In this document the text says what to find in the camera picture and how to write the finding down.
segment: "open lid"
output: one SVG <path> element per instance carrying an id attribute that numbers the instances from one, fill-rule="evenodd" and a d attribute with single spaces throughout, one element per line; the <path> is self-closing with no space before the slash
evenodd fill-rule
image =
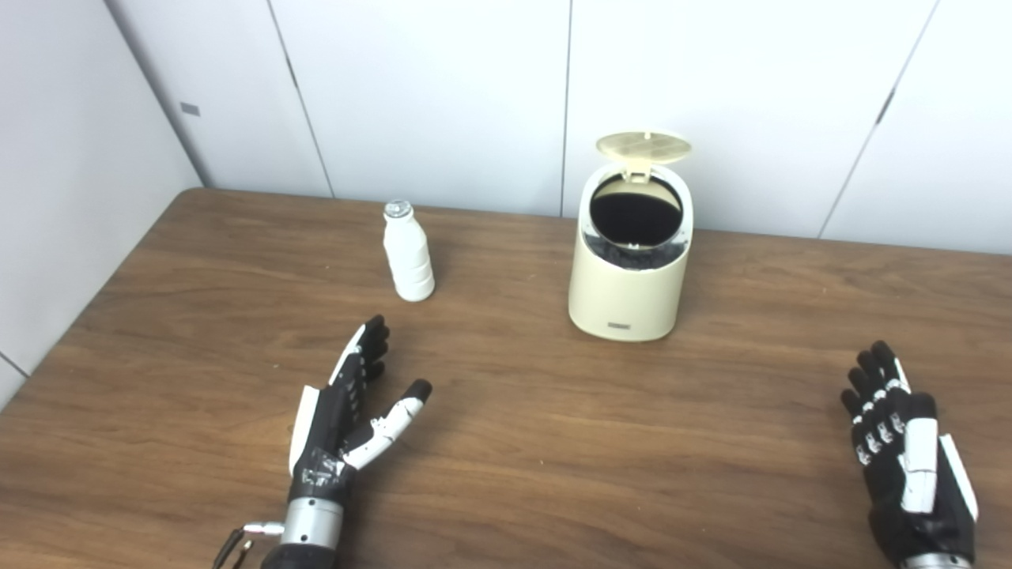
<path id="1" fill-rule="evenodd" d="M 650 181 L 651 164 L 669 164 L 685 158 L 692 145 L 670 133 L 629 131 L 602 137 L 597 150 L 608 158 L 625 163 L 622 177 L 630 182 Z"/>

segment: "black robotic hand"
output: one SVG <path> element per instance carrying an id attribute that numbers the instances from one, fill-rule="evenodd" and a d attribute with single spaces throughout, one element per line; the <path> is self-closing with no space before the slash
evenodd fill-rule
<path id="1" fill-rule="evenodd" d="M 378 417 L 359 423 L 368 384 L 384 372 L 390 329 L 383 316 L 359 327 L 331 374 L 327 387 L 305 387 L 291 434 L 288 510 L 283 523 L 254 521 L 232 533 L 213 565 L 219 569 L 247 535 L 280 538 L 263 569 L 331 569 L 344 508 L 356 474 L 394 443 L 432 392 L 417 380 Z M 242 564 L 247 542 L 234 567 Z"/>
<path id="2" fill-rule="evenodd" d="M 886 342 L 857 356 L 841 394 L 871 496 L 875 542 L 903 569 L 968 568 L 977 498 L 948 434 L 938 435 L 935 400 L 913 393 Z"/>

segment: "wooden table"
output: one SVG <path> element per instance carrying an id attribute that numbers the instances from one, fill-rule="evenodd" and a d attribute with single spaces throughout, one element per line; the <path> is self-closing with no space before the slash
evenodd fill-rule
<path id="1" fill-rule="evenodd" d="M 567 316 L 572 220 L 421 209 L 409 304 L 381 212 L 183 193 L 0 414 L 0 565 L 207 567 L 282 517 L 302 386 L 382 313 L 367 410 L 435 389 L 344 567 L 884 569 L 838 403 L 878 338 L 955 433 L 979 566 L 1012 567 L 1012 258 L 700 231 L 675 332 L 621 344 Z"/>

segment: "plastic bottle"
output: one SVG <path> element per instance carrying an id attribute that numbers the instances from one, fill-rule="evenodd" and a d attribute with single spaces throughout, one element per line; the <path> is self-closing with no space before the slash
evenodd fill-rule
<path id="1" fill-rule="evenodd" d="M 424 301 L 436 287 L 425 230 L 415 220 L 411 204 L 403 199 L 387 204 L 383 217 L 387 220 L 383 246 L 387 249 L 394 288 L 408 302 Z"/>

